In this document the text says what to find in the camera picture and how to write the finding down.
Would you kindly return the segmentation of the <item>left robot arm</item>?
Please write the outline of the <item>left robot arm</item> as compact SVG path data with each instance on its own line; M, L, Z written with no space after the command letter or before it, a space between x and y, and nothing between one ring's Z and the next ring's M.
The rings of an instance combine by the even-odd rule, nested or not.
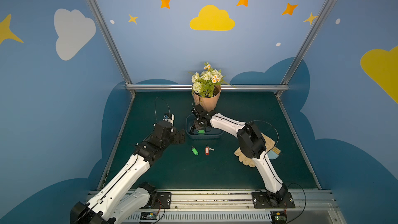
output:
M178 130L169 121L156 123L117 175L87 203L76 203L70 212L70 223L120 224L133 212L153 205L157 189L148 183L141 184L128 197L125 195L170 145L185 143L184 133L185 130Z

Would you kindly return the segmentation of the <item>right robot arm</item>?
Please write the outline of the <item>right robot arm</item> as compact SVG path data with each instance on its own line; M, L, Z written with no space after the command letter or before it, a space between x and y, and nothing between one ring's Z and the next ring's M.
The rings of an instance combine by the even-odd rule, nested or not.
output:
M220 129L238 139L241 153L249 159L250 164L255 165L264 181L269 204L272 207L283 205L288 188L270 162L265 135L257 125L253 121L240 122L214 111L207 112L201 105L195 106L191 111L196 118L194 124L198 129Z

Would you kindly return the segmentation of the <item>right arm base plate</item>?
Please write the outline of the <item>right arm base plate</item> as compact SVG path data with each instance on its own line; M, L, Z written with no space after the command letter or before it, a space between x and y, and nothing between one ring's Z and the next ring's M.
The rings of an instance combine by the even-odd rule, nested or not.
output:
M271 197L266 192L259 192L259 191L252 192L251 196L254 208L263 208L263 209L296 208L292 195L289 192L285 195L285 197L282 200L281 199L278 200L275 197Z

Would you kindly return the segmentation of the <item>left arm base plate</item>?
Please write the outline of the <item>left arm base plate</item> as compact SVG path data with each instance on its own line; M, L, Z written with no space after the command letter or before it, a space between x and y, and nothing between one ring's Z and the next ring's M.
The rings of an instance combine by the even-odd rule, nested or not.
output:
M170 209L171 200L171 192L158 192L155 195L151 195L148 204L141 207L141 209L158 209L160 205L162 205L161 208Z

